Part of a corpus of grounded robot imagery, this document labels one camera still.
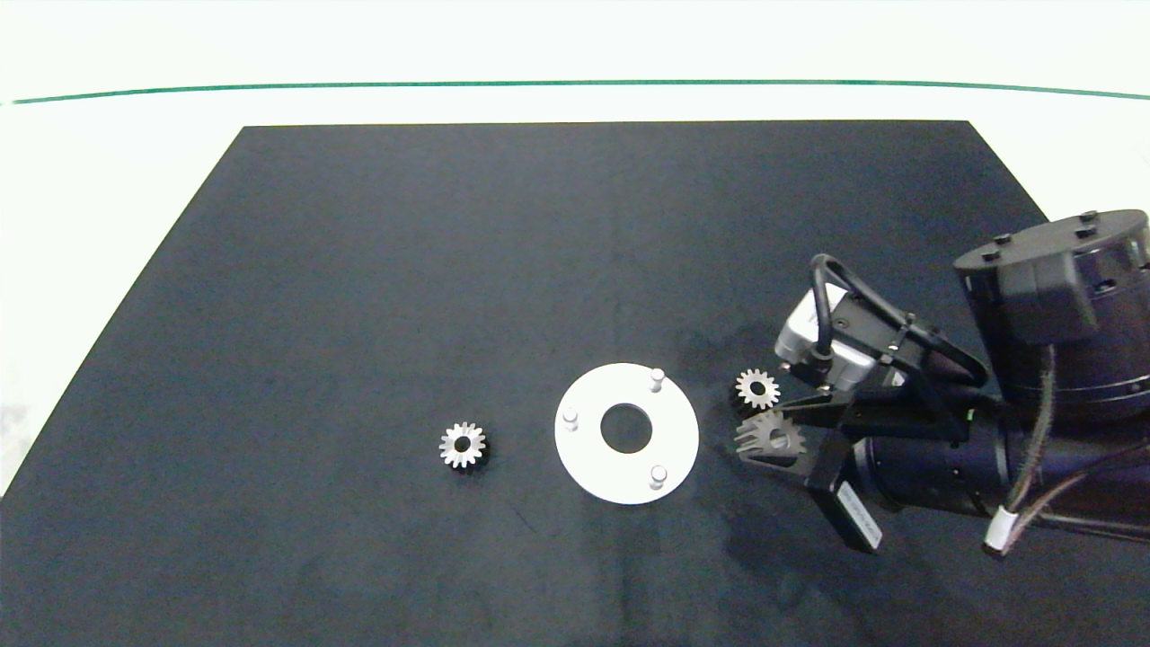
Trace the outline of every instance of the metal gear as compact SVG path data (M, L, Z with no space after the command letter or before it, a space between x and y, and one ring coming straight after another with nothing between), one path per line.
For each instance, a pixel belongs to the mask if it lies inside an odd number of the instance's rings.
M762 387L761 394L754 393L751 388L754 385ZM779 403L779 387L775 385L775 379L758 369L739 373L735 388L738 390L738 396L743 402L754 409L769 409Z
M483 429L471 423L454 425L439 440L443 441L439 457L445 465L455 470L476 464L483 457L483 449L488 447Z
M807 453L803 430L777 411L752 416L735 430L735 453L743 461L793 465Z

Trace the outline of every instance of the screw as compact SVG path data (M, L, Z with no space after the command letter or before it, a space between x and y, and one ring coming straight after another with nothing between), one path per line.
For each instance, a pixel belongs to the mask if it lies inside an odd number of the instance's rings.
M651 468L651 490L659 490L662 487L662 483L667 480L667 469L662 465L656 465Z
M578 411L575 411L570 407L564 409L564 423L567 425L568 432L574 432L578 429Z
M659 393L662 391L662 380L667 375L662 372L662 369L651 370L651 393Z

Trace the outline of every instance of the white disc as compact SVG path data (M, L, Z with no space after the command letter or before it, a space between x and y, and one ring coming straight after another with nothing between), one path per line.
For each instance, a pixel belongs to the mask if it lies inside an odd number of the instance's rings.
M603 439L603 416L629 405L651 422L651 441L634 453ZM555 411L555 447L567 473L599 499L628 506L667 496L687 479L699 452L699 424L687 395L659 369L607 364L567 390Z

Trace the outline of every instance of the black cable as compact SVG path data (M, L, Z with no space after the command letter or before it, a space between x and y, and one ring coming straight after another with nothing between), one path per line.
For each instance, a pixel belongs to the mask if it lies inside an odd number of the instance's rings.
M1042 398L1038 401L1038 417L1034 421L1034 430L1026 442L1025 459L1022 468L1018 472L1018 478L1011 485L1010 493L1003 508L1007 513L1018 511L1018 507L1026 500L1034 483L1034 475L1038 471L1042 462L1042 452L1046 447L1046 439L1050 436L1050 425L1055 419L1055 345L1042 347Z
M1104 472L1104 471L1107 471L1107 470L1128 470L1130 468L1138 467L1138 463L1133 463L1133 464L1129 464L1129 465L1120 465L1119 463L1121 463L1122 461L1125 461L1125 460L1127 460L1129 457L1133 457L1133 456L1135 456L1137 454L1141 454L1141 453L1150 454L1150 444L1137 445L1137 446L1124 449L1121 452L1117 452L1114 454L1111 454L1110 456L1106 456L1105 459L1096 461L1096 462L1091 463L1090 465L1087 465L1086 468L1083 468L1081 470L1071 472L1070 475L1067 475L1066 477L1064 477L1061 480L1059 480L1057 484L1055 484L1053 486L1051 486L1050 490L1048 490L1046 492L1042 493L1029 506L1027 506L1021 513L1019 513L1018 521L1014 523L1014 526L1011 529L1010 537L1007 538L1006 544L1002 548L1002 555L1005 555L1006 553L1010 552L1010 549L1014 546L1014 542L1018 541L1018 538L1020 538L1022 536L1022 531L1025 531L1027 529L1027 526L1029 526L1030 523L1033 523L1034 519L1036 519L1038 517L1038 515L1042 513L1042 510L1045 509L1048 506L1050 506L1051 502L1053 502L1055 499L1058 499L1059 496L1061 496L1061 494L1064 492L1066 492L1066 491L1071 490L1072 487L1079 485L1080 483L1084 482L1087 478L1089 478L1089 477L1091 477L1094 475L1097 475L1098 472Z
M830 319L830 299L827 295L827 282L830 278L837 278L842 283L841 286L853 291L871 303L875 311L885 318L891 326L898 329L905 326L907 336L960 367L969 376L972 386L981 387L987 384L989 375L981 362L938 334L917 325L907 317L906 311L882 298L871 285L830 254L816 254L811 259L811 288L814 292L814 309L819 323L819 339L812 353L816 360L833 357L830 342L834 329Z

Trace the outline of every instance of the white background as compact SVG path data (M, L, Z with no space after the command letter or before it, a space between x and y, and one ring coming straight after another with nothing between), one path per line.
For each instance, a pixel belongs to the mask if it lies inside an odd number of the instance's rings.
M0 493L164 233L248 124L971 121L1050 217L1150 210L1150 100L884 86L247 90L896 79L1150 95L1142 2L0 2Z

